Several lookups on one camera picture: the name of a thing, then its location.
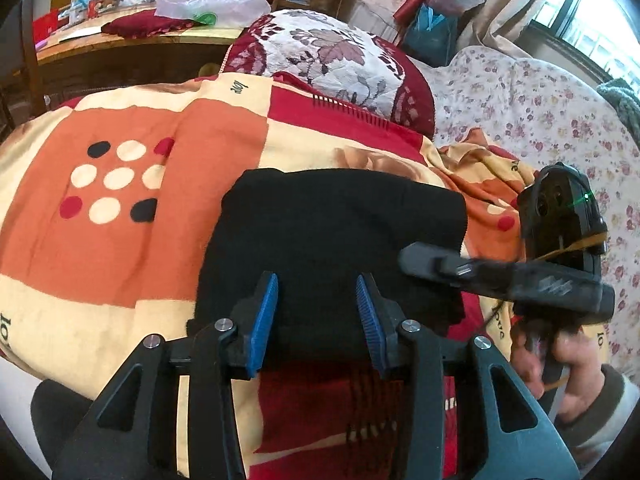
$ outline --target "floral pillow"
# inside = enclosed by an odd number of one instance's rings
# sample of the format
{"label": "floral pillow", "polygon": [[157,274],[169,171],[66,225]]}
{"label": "floral pillow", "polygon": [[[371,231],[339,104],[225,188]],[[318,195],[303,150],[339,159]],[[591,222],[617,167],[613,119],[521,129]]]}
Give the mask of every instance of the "floral pillow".
{"label": "floral pillow", "polygon": [[229,48],[221,72],[289,72],[324,95],[433,137],[433,96],[409,58],[382,38],[312,10],[258,19]]}

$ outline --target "window frame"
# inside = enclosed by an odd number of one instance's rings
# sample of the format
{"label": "window frame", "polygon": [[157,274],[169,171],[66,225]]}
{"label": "window frame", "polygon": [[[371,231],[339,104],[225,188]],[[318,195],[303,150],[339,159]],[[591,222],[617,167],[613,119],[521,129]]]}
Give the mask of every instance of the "window frame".
{"label": "window frame", "polygon": [[[549,44],[564,57],[571,60],[571,62],[575,63],[580,67],[580,69],[588,73],[595,80],[601,83],[611,81],[613,77],[604,70],[603,67],[575,48],[571,43],[563,39],[563,36],[569,29],[581,2],[582,0],[564,0],[558,10],[558,15],[554,18],[550,26],[547,27],[533,19],[527,26],[527,30],[538,36],[542,36],[545,43]],[[620,7],[620,11],[628,21],[630,19],[628,12],[620,6],[619,2],[618,5]]]}

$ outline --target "red paper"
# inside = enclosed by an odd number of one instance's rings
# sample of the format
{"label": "red paper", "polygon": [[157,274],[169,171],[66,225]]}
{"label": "red paper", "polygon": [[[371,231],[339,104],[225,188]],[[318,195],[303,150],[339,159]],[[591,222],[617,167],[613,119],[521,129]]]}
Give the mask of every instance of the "red paper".
{"label": "red paper", "polygon": [[51,9],[51,12],[33,22],[33,43],[36,44],[46,40],[57,29],[58,10]]}

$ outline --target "teddy bear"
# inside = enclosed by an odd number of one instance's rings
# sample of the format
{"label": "teddy bear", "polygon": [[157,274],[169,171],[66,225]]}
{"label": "teddy bear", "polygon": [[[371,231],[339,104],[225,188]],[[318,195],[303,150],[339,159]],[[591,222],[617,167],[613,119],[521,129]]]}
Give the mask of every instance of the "teddy bear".
{"label": "teddy bear", "polygon": [[98,10],[98,12],[104,12],[105,10],[115,9],[119,3],[120,0],[100,0],[95,5],[95,8]]}

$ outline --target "red dot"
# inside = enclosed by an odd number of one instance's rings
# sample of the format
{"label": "red dot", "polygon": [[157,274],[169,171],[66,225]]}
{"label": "red dot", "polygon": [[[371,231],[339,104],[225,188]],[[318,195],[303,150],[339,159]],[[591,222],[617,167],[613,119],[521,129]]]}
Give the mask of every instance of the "red dot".
{"label": "red dot", "polygon": [[513,216],[502,215],[498,218],[498,229],[500,229],[500,231],[508,231],[514,225],[516,225],[516,221]]}
{"label": "red dot", "polygon": [[165,137],[156,144],[154,153],[156,155],[169,156],[169,153],[171,153],[172,147],[174,146],[174,142],[175,140],[171,137]]}
{"label": "red dot", "polygon": [[73,218],[82,209],[82,199],[79,196],[68,196],[60,204],[60,216]]}

